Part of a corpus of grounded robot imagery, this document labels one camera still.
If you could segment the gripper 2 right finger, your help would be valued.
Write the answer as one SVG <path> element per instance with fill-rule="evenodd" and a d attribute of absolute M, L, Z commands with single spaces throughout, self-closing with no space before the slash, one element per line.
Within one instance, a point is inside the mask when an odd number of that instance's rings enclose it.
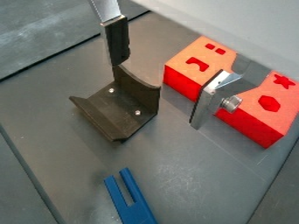
<path fill-rule="evenodd" d="M 236 56 L 230 70 L 230 73 L 218 70 L 200 89 L 189 118 L 189 124 L 196 130 L 218 109 L 229 113 L 236 110 L 241 103 L 237 94 L 256 88 L 270 71 L 241 54 Z"/>

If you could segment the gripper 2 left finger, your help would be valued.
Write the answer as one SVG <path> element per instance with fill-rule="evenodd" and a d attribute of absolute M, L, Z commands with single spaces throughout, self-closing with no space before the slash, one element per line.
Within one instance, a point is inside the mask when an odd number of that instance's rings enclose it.
<path fill-rule="evenodd" d="M 110 65 L 120 65 L 129 57 L 126 17 L 121 14 L 117 0 L 87 0 L 98 19 L 101 33 L 106 39 Z"/>

